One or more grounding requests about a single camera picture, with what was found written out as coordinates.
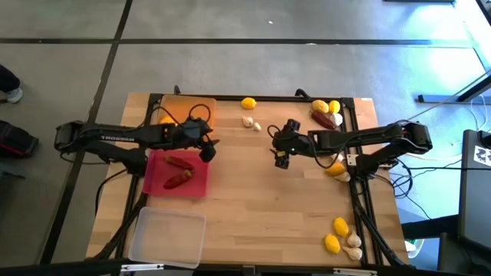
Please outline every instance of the red chili pepper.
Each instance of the red chili pepper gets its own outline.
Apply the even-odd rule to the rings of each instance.
[[[193,165],[189,164],[188,162],[184,161],[181,158],[166,156],[166,162],[183,169],[188,169],[190,171],[194,170]]]
[[[174,189],[176,187],[181,186],[186,181],[190,180],[191,177],[193,177],[193,172],[187,169],[184,172],[176,176],[173,176],[171,179],[167,180],[166,183],[163,185],[163,187],[165,189]]]
[[[312,117],[312,119],[314,119],[315,122],[317,122],[321,126],[327,128],[328,130],[335,130],[336,129],[336,126],[334,125],[334,123],[332,123],[331,120],[329,120],[329,118],[327,118],[320,111],[317,111],[317,110],[312,111],[311,117]]]

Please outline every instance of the butcher block tabletop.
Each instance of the butcher block tabletop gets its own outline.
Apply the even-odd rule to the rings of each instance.
[[[166,97],[162,105],[169,107]],[[148,98],[149,94],[145,93],[128,94],[121,124],[140,125]],[[359,128],[376,127],[373,101],[356,98],[354,102]],[[206,216],[202,264],[360,266],[359,261],[352,261],[344,252],[328,253],[323,245],[323,238],[328,233],[334,234],[332,222],[337,217],[354,225],[348,184],[327,176],[312,158],[304,156],[291,156],[288,169],[276,168],[269,150],[272,138],[266,128],[270,124],[281,129],[292,118],[302,124],[300,133],[321,130],[310,119],[310,109],[309,103],[258,102],[254,110],[244,110],[238,101],[217,100],[213,108],[212,139],[220,142],[209,164],[206,196],[149,196],[147,206]],[[162,116],[156,112],[153,123]],[[254,118],[262,131],[245,128],[242,116]],[[364,153],[378,148],[366,146]],[[121,164],[111,164],[107,175],[122,169]],[[378,174],[388,177],[387,171],[379,170]],[[97,254],[120,226],[130,180],[130,175],[122,175],[104,187],[88,257]],[[379,232],[398,257],[408,262],[392,187],[376,179],[370,181],[370,187]],[[367,229],[364,233],[368,261],[374,263]],[[133,229],[128,232],[125,255],[132,237]],[[345,238],[340,238],[340,243],[345,245]]]

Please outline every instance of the plastic lemon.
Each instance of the plastic lemon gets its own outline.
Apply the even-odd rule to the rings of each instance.
[[[329,176],[339,176],[346,172],[346,168],[340,162],[334,163],[331,167],[325,170]]]
[[[340,235],[341,237],[348,236],[350,231],[344,218],[337,218],[334,220],[334,230],[336,231],[336,234]]]
[[[317,110],[321,113],[327,113],[329,112],[329,105],[323,100],[314,100],[312,102],[312,109]]]
[[[334,235],[328,234],[327,236],[325,236],[324,244],[329,252],[337,254],[341,250],[338,238],[336,238],[336,236]]]
[[[242,108],[245,109],[253,109],[255,107],[256,103],[254,99],[247,97],[242,102],[240,103],[242,105]]]
[[[339,113],[340,109],[341,109],[341,105],[339,104],[339,102],[337,100],[332,100],[329,103],[329,111],[331,113]]]
[[[164,118],[162,118],[160,120],[160,123],[173,123],[173,124],[176,124],[176,122],[174,122],[174,120],[172,120],[172,118],[169,117],[169,116],[165,116]]]

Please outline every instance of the gray floor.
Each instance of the gray floor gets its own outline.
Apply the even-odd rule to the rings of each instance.
[[[112,38],[123,6],[123,0],[0,0],[0,38]],[[469,47],[121,45],[97,122],[119,123],[129,92],[170,92],[178,84],[188,94],[292,95],[302,87],[314,96],[372,97],[379,123],[386,124],[426,108],[415,95],[452,93],[484,72],[467,34],[458,6],[448,4],[137,0],[124,38],[449,39]],[[0,187],[1,266],[38,261],[68,170],[52,149],[54,128],[87,118],[109,47],[0,44],[0,63],[25,88],[20,104],[0,106],[0,118],[41,141],[35,157],[15,162],[28,179]],[[483,121],[483,107],[475,110]],[[418,119],[430,127],[435,148],[429,156],[458,153],[460,146],[450,143],[475,127],[466,106],[441,107]],[[54,261],[83,259],[104,175],[105,166],[82,169]],[[432,172],[415,180],[410,195],[437,217],[456,213],[458,188],[456,173]],[[423,216],[406,199],[397,204]]]

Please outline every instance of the clear plastic container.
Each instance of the clear plastic container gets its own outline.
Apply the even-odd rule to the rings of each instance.
[[[153,264],[196,268],[201,259],[206,217],[143,207],[128,258]]]

